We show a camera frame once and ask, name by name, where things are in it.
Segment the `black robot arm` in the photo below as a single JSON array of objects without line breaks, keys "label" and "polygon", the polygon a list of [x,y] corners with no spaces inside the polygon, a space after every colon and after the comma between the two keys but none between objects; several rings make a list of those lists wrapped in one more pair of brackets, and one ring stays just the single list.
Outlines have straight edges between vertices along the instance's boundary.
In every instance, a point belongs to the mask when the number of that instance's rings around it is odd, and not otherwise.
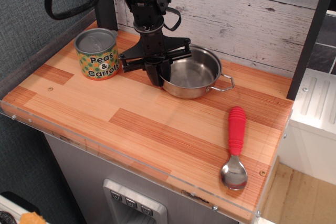
[{"label": "black robot arm", "polygon": [[170,8],[171,0],[125,0],[133,15],[133,27],[140,34],[135,46],[119,54],[124,72],[142,69],[146,71],[154,86],[162,86],[171,77],[171,64],[191,56],[189,38],[168,37],[162,29],[166,13],[180,16]]}]

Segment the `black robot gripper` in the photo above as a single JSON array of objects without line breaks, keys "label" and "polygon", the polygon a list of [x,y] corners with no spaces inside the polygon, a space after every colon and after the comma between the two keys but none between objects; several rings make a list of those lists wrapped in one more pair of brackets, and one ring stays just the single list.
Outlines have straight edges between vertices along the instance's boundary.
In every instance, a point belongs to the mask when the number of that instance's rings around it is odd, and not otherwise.
[{"label": "black robot gripper", "polygon": [[161,78],[170,80],[171,64],[191,56],[189,38],[163,35],[162,26],[136,27],[140,40],[135,46],[118,55],[124,72],[146,70],[154,86],[161,85]]}]

